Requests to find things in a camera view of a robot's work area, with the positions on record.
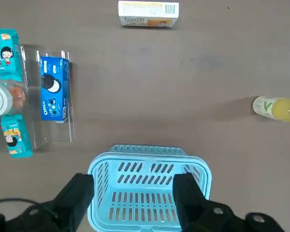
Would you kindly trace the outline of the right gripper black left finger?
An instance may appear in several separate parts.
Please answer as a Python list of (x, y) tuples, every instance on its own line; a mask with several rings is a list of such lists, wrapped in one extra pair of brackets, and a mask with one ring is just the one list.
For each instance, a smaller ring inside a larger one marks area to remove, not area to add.
[(11, 220), (0, 213), (0, 232), (75, 232), (93, 197), (92, 175), (76, 173), (53, 200), (39, 203), (24, 198), (0, 199), (0, 203), (30, 204)]

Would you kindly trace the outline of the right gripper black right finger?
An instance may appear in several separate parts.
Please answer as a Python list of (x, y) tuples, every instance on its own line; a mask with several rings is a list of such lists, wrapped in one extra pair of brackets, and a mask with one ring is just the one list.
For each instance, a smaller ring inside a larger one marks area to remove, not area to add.
[(225, 204), (207, 200), (191, 173), (173, 178), (173, 198), (183, 232), (282, 232), (271, 216), (252, 212), (244, 219)]

